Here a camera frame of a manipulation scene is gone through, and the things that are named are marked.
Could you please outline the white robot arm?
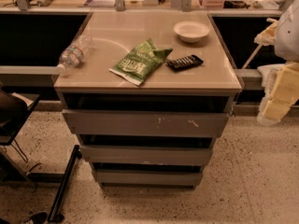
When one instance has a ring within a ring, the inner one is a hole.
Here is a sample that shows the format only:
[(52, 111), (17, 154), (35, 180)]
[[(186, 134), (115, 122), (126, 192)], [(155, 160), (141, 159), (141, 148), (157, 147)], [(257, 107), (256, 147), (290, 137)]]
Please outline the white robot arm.
[(279, 123), (299, 100), (299, 0), (293, 0), (278, 21), (254, 38), (254, 42), (273, 45), (275, 54), (286, 62), (259, 68), (264, 98), (257, 120), (264, 126)]

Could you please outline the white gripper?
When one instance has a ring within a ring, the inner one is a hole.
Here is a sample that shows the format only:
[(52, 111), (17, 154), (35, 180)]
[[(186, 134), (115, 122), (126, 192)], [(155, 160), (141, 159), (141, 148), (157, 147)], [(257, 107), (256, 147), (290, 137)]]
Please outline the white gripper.
[(257, 121), (264, 126), (281, 122), (299, 100), (299, 63), (275, 63), (257, 68), (262, 76), (265, 96)]

